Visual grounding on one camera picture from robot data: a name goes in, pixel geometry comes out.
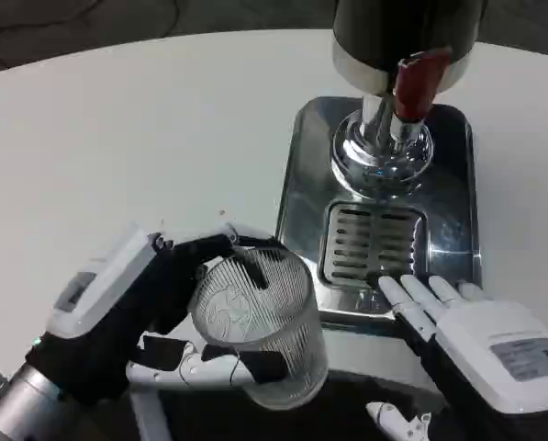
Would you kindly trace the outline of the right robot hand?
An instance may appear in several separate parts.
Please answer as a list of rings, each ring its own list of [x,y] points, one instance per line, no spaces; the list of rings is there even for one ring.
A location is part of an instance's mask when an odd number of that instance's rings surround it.
[[[403,339],[468,440],[548,440],[548,329],[472,283],[381,275]]]

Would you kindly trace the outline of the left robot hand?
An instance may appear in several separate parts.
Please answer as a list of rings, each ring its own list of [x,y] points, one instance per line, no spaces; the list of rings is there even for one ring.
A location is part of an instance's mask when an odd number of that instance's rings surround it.
[[[259,249],[283,245],[231,224],[179,243],[135,228],[68,283],[25,361],[82,405],[115,399],[128,387],[127,364],[140,356],[140,337],[167,335],[184,320],[206,263],[232,258],[251,282],[267,288],[248,256]]]

